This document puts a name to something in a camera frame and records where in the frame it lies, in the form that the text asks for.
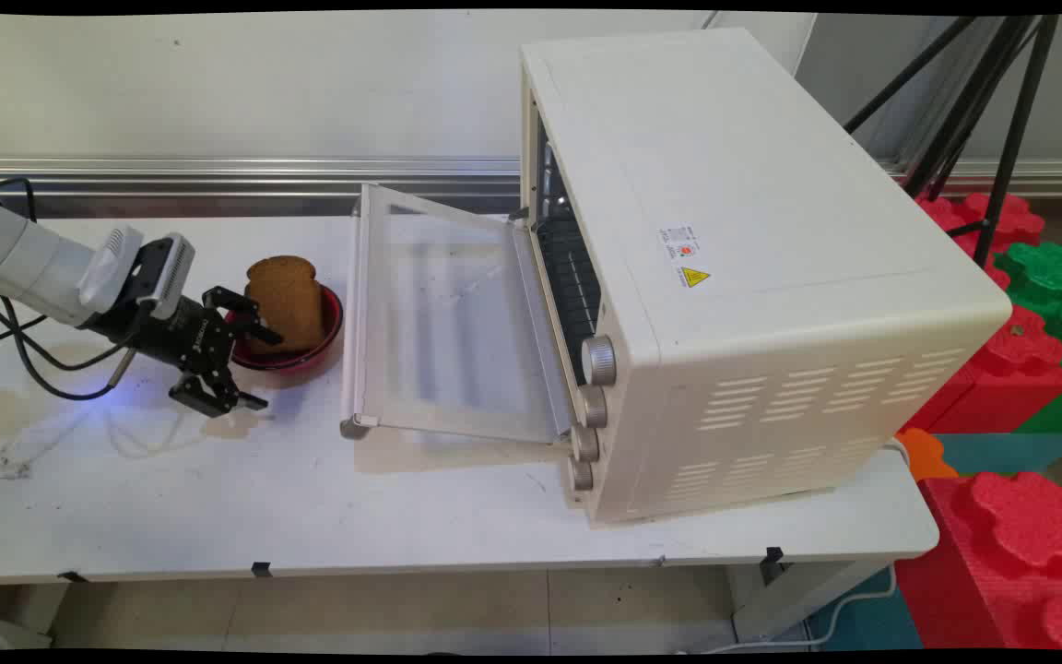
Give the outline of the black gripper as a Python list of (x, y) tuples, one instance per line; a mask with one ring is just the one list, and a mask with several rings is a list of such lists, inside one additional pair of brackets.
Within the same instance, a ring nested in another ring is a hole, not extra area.
[[(152, 297), (119, 299), (105, 314), (90, 314), (85, 328), (177, 367), (178, 379), (169, 388), (169, 399), (196, 413), (218, 419), (234, 410), (268, 408), (268, 401), (241, 391), (230, 368), (236, 335), (269, 346), (282, 344), (282, 336), (266, 327), (260, 303), (222, 286), (204, 291), (202, 302), (179, 297), (165, 319), (153, 314), (156, 303)], [(222, 310), (230, 314), (228, 321)]]

